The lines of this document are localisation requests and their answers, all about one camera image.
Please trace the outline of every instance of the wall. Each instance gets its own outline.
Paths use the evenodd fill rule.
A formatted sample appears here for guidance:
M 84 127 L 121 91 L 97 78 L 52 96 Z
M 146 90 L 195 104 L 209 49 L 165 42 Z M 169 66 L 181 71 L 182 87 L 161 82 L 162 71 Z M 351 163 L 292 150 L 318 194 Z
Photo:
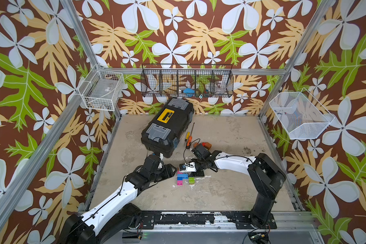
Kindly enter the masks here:
M 88 73 L 71 27 L 58 1 L 0 1 L 0 197 Z M 113 124 L 111 113 L 79 107 L 0 243 L 57 239 L 66 218 L 85 202 Z
M 146 63 L 283 68 L 317 7 L 317 2 L 310 0 L 147 0 L 140 4 L 103 0 L 74 4 L 99 63 L 114 68 Z M 128 114 L 154 114 L 167 99 L 143 98 L 139 78 L 126 76 L 127 88 L 119 108 Z M 230 99 L 190 99 L 196 113 L 256 114 L 276 79 L 235 76 L 234 80 Z M 181 81 L 179 85 L 193 84 Z
M 309 89 L 336 116 L 335 121 L 319 138 L 303 141 L 290 140 L 271 110 L 263 121 L 300 200 L 320 223 L 326 243 L 364 244 L 366 0 L 336 2 L 300 60 L 304 56 L 283 90 Z

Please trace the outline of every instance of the black wire basket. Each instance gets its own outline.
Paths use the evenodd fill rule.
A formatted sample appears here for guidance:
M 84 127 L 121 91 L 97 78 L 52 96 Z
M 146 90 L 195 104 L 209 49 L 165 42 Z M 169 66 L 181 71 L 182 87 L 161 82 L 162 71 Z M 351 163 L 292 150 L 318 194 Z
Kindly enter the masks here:
M 218 65 L 219 69 L 203 64 L 195 65 L 198 68 L 162 68 L 162 65 L 142 65 L 142 96 L 228 98 L 233 94 L 232 65 L 227 65 L 230 68 Z

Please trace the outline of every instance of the black toolbox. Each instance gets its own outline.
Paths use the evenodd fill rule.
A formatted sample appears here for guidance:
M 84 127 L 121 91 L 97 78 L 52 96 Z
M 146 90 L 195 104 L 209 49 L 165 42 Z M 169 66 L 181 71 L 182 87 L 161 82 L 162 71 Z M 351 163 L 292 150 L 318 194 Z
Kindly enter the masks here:
M 178 146 L 194 114 L 194 106 L 182 98 L 170 98 L 141 133 L 141 142 L 169 158 Z

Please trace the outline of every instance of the wire basket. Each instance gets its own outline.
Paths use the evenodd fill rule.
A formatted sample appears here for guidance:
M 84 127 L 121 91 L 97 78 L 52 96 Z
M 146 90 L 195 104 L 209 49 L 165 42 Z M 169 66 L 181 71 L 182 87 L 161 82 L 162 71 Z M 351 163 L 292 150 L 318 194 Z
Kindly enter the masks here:
M 309 95 L 316 105 L 303 91 L 282 92 L 270 101 L 271 109 L 292 140 L 316 139 L 334 120 L 334 116 L 313 95 Z
M 233 74 L 231 69 L 209 68 L 142 68 L 142 96 L 171 97 L 230 97 L 233 94 Z
M 82 99 L 88 109 L 114 111 L 124 85 L 123 74 L 113 71 L 97 70 L 84 82 L 88 85 Z

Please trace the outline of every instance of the concrete floor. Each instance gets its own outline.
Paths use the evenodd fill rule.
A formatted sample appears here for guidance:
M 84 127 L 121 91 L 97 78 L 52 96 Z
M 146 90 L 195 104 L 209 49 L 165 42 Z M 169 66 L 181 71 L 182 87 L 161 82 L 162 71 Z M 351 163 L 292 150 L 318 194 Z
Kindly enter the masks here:
M 122 183 L 124 175 L 144 163 L 147 149 L 141 143 L 141 131 L 153 119 L 149 115 L 122 117 L 91 207 L 99 204 Z M 255 156 L 266 153 L 272 158 L 264 135 L 254 116 L 194 116 L 193 140 L 200 138 L 228 154 Z M 164 163 L 178 167 L 184 162 L 184 141 Z M 194 157 L 186 150 L 186 160 Z M 176 185 L 176 176 L 159 182 L 132 201 L 142 210 L 250 210 L 257 191 L 249 176 L 229 170 L 218 173 L 205 170 L 205 177 L 196 178 L 195 185 Z M 294 211 L 287 190 L 283 187 L 276 198 L 273 211 Z

